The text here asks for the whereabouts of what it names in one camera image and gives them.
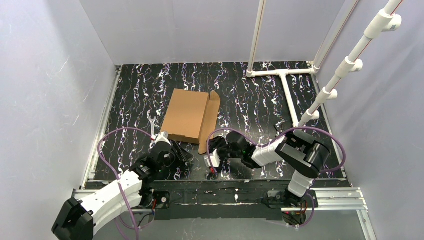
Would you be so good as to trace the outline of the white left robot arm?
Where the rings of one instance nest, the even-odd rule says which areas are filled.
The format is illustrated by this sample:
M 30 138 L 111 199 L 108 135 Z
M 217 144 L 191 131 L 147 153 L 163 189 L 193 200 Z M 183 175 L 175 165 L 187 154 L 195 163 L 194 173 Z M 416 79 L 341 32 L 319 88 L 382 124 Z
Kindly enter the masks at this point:
M 155 144 L 118 180 L 81 199 L 69 198 L 52 226 L 52 233 L 59 240 L 91 240 L 107 223 L 133 208 L 146 208 L 152 213 L 156 208 L 167 209 L 170 194 L 156 192 L 151 184 L 177 157 L 175 145 Z

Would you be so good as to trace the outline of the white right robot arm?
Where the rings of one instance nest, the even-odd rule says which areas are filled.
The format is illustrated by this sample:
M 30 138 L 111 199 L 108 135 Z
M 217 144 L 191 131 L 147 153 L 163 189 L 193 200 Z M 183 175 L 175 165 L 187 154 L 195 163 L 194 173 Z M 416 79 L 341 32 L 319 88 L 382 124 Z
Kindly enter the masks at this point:
M 226 137 L 216 137 L 209 147 L 207 163 L 219 167 L 226 159 L 239 159 L 250 169 L 284 161 L 294 168 L 294 174 L 286 189 L 288 196 L 302 198 L 325 166 L 331 149 L 322 141 L 302 129 L 290 129 L 266 145 L 250 143 L 237 131 Z

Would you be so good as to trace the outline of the brown cardboard box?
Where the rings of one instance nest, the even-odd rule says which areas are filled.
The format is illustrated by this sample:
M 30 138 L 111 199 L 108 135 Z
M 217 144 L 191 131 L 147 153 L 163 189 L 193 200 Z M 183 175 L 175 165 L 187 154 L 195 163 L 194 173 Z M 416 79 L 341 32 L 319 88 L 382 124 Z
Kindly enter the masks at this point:
M 175 88 L 165 113 L 161 131 L 170 140 L 197 144 L 198 153 L 207 152 L 207 138 L 216 129 L 221 98 L 211 92 Z

